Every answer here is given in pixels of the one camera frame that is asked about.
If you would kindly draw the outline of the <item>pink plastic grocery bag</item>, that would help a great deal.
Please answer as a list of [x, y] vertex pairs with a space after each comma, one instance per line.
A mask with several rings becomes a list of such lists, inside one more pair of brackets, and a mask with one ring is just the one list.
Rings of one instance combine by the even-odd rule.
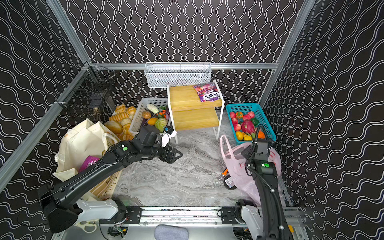
[[220, 137], [222, 158], [229, 170], [234, 185], [242, 193], [247, 194], [254, 203], [260, 206], [259, 191], [253, 178], [246, 173], [246, 159], [242, 156], [242, 151], [250, 145], [251, 143], [243, 143], [232, 148], [225, 135]]

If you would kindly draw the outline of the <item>purple snack packet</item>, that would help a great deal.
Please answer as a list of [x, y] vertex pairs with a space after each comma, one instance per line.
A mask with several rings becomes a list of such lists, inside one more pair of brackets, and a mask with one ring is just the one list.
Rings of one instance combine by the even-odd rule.
[[82, 171], [84, 171], [85, 169], [87, 169], [89, 166], [93, 165], [94, 163], [96, 163], [97, 161], [99, 161], [100, 159], [97, 158], [97, 157], [94, 157], [94, 156], [88, 156], [84, 162], [82, 163], [81, 167], [79, 168], [79, 173], [81, 173]]

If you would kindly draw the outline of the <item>cream canvas tote bag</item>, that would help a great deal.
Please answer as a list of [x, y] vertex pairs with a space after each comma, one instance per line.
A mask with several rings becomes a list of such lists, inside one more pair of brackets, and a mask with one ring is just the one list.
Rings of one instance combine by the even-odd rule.
[[[101, 158], [120, 139], [101, 122], [93, 123], [86, 119], [67, 131], [61, 140], [59, 152], [55, 155], [58, 164], [54, 176], [66, 181], [80, 173], [86, 158]], [[101, 201], [111, 198], [119, 181], [121, 171], [104, 180], [96, 181], [96, 186], [83, 195], [87, 201]]]

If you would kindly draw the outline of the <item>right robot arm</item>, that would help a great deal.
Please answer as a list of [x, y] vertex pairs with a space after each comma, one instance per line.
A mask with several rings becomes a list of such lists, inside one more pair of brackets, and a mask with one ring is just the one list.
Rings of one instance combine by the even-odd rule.
[[256, 207], [242, 205], [241, 219], [254, 240], [292, 240], [279, 196], [277, 169], [268, 161], [272, 143], [272, 140], [253, 140], [242, 151], [245, 171], [252, 177], [260, 196], [262, 213], [259, 214]]

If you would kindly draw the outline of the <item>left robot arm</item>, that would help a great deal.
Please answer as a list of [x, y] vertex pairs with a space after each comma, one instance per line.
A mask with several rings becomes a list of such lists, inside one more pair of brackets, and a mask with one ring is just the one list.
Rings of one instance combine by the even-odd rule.
[[54, 186], [43, 185], [38, 190], [39, 202], [52, 233], [60, 233], [71, 226], [90, 220], [123, 222], [126, 207], [118, 199], [84, 201], [82, 196], [107, 177], [129, 165], [143, 160], [159, 159], [172, 164], [182, 153], [169, 146], [176, 131], [167, 126], [165, 135], [154, 126], [143, 126], [133, 140], [112, 145], [96, 163]]

